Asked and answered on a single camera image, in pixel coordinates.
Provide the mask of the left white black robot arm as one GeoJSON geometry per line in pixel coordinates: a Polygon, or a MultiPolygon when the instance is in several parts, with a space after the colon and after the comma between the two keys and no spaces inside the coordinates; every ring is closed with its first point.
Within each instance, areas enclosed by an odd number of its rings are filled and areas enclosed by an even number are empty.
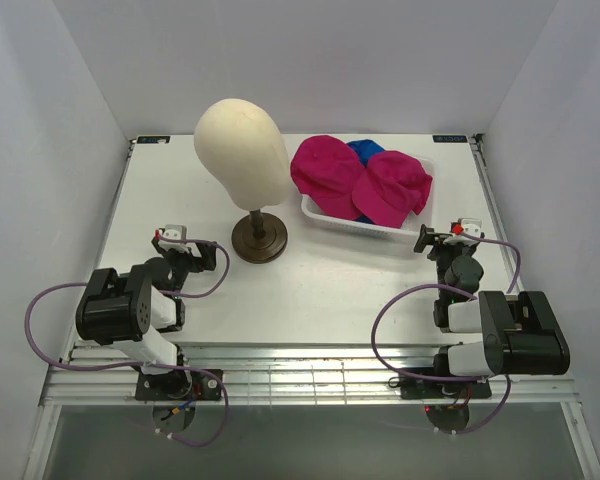
{"type": "Polygon", "coordinates": [[[140,385],[160,398],[188,399],[192,375],[182,367],[181,347],[165,333],[182,330],[186,306],[179,296],[191,273],[213,271],[217,247],[152,240],[157,255],[120,274],[113,268],[94,271],[76,311],[76,329],[84,340],[113,345],[125,353],[140,374],[140,385]]]}

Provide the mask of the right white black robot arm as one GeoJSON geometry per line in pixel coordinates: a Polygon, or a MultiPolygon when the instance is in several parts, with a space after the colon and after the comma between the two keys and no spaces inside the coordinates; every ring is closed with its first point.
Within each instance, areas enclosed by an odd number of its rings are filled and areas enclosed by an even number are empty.
{"type": "Polygon", "coordinates": [[[570,368],[566,338],[542,291],[489,291],[480,288],[484,269],[474,257],[489,240],[479,223],[459,219],[448,233],[422,225],[413,250],[430,249],[439,286],[433,321],[443,333],[478,334],[480,339],[446,345],[434,356],[431,382],[454,397],[468,379],[499,375],[561,376],[570,368]]]}

